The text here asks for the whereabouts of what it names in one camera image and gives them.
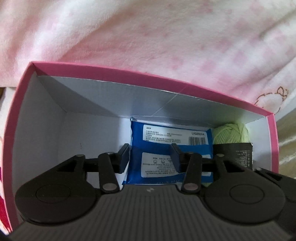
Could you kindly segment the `green yarn ball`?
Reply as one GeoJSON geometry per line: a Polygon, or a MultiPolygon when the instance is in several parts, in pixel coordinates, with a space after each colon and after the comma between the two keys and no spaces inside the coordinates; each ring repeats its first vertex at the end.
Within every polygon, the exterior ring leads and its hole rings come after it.
{"type": "Polygon", "coordinates": [[[213,144],[249,143],[249,133],[243,123],[228,123],[212,130],[213,144]]]}

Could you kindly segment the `pink plaid cartoon pillow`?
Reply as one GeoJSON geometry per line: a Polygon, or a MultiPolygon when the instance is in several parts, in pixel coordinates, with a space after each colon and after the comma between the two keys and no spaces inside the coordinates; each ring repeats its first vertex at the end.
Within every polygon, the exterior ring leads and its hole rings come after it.
{"type": "Polygon", "coordinates": [[[1,1],[1,86],[31,61],[179,79],[277,113],[295,98],[295,1],[1,1]]]}

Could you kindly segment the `pink cardboard box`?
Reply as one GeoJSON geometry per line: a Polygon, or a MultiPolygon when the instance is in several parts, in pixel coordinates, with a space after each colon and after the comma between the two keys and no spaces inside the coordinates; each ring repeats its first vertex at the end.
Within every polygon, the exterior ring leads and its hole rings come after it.
{"type": "Polygon", "coordinates": [[[249,102],[175,79],[114,68],[32,62],[12,101],[1,175],[8,222],[21,222],[15,193],[74,156],[117,151],[130,141],[130,119],[193,130],[246,124],[255,166],[279,170],[274,114],[249,102]]]}

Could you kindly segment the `beige satin curtain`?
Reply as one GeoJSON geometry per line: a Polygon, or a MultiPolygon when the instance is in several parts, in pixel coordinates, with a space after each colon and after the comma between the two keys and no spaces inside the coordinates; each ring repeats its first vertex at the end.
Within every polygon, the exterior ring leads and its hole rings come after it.
{"type": "Polygon", "coordinates": [[[295,109],[277,122],[279,142],[279,172],[295,179],[296,117],[295,109]]]}

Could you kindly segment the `blue tissue pack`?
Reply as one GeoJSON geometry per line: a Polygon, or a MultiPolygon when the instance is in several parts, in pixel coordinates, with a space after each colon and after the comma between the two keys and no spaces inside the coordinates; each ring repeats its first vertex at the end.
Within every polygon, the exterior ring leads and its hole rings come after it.
{"type": "Polygon", "coordinates": [[[126,184],[162,185],[182,182],[189,164],[189,153],[213,157],[210,129],[191,130],[130,122],[131,151],[126,184]]]}

